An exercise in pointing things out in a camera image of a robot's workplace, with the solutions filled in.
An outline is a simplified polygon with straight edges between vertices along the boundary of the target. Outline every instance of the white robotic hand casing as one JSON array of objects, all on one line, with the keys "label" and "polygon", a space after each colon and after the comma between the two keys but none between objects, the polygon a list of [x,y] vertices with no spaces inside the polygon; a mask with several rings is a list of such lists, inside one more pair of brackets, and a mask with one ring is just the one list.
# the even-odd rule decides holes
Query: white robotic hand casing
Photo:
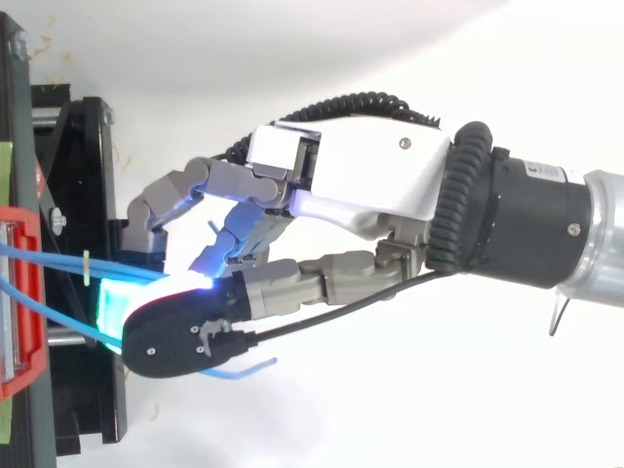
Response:
[{"label": "white robotic hand casing", "polygon": [[248,162],[292,171],[299,140],[319,142],[310,190],[294,191],[295,216],[336,224],[364,239],[388,229],[379,215],[433,218],[450,139],[431,127],[378,117],[277,122],[252,136]]}]

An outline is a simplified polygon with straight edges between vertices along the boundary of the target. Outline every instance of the black coiled cable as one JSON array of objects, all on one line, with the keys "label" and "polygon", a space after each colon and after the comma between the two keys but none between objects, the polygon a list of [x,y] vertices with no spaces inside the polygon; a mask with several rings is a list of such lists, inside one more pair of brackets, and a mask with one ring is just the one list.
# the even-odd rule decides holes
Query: black coiled cable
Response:
[{"label": "black coiled cable", "polygon": [[[316,104],[308,105],[283,119],[287,122],[312,122],[316,120],[346,117],[352,114],[390,117],[404,122],[438,128],[440,119],[428,117],[414,110],[396,96],[386,93],[359,93],[348,96],[334,97]],[[236,142],[225,153],[216,157],[229,163],[244,165],[250,150],[251,135]]]},{"label": "black coiled cable", "polygon": [[490,161],[491,145],[491,132],[481,122],[466,124],[455,135],[431,221],[427,268],[452,274],[464,267],[461,239],[470,196],[482,168]]}]

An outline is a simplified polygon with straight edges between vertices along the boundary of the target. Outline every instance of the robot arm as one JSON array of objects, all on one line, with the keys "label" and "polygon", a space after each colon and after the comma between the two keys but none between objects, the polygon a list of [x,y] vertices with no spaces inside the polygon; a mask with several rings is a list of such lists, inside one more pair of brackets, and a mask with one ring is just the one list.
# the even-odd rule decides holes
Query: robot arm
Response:
[{"label": "robot arm", "polygon": [[[387,298],[424,278],[425,259],[434,276],[470,272],[624,303],[624,236],[613,236],[624,225],[614,208],[623,177],[510,158],[481,123],[451,144],[437,122],[392,117],[279,121],[252,134],[239,164],[197,158],[149,185],[130,204],[123,250],[163,254],[163,226],[205,194],[239,204],[191,265],[214,287],[139,307],[124,326],[127,366],[154,377],[218,366],[258,343],[232,323]],[[376,252],[267,262],[294,216],[376,240]]]}]

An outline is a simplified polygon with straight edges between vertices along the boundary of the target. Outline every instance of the black metal bracket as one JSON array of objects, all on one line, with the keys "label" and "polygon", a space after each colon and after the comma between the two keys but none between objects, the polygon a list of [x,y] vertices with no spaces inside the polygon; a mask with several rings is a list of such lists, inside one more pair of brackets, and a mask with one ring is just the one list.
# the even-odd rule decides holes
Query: black metal bracket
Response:
[{"label": "black metal bracket", "polygon": [[[45,252],[111,260],[116,238],[112,142],[108,105],[99,97],[71,101],[68,85],[33,86],[33,108],[57,108],[56,121],[35,126],[40,212]],[[51,220],[58,208],[66,218],[61,232]],[[96,323],[99,280],[45,271],[48,304],[91,325]],[[101,344],[50,348],[57,453],[80,453],[80,435],[101,433],[105,444],[127,431],[126,391],[121,358]]]}]

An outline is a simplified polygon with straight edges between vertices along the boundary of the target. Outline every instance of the red clamp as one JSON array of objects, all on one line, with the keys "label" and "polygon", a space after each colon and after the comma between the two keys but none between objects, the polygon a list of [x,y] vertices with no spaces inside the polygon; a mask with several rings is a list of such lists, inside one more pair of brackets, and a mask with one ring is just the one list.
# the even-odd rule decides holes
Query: red clamp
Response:
[{"label": "red clamp", "polygon": [[[3,235],[6,229],[9,245],[25,251],[41,251],[39,214],[22,208],[0,207],[0,229]],[[34,263],[14,259],[10,259],[6,265],[9,265],[8,280],[22,293],[43,303],[42,268]],[[14,342],[13,378],[4,381],[2,375],[6,366],[4,360],[0,360],[0,400],[12,397],[30,385],[48,363],[46,319],[15,301],[11,300],[10,303]],[[4,299],[0,304],[6,309],[9,301]],[[0,344],[4,339],[2,332],[0,330]]]}]

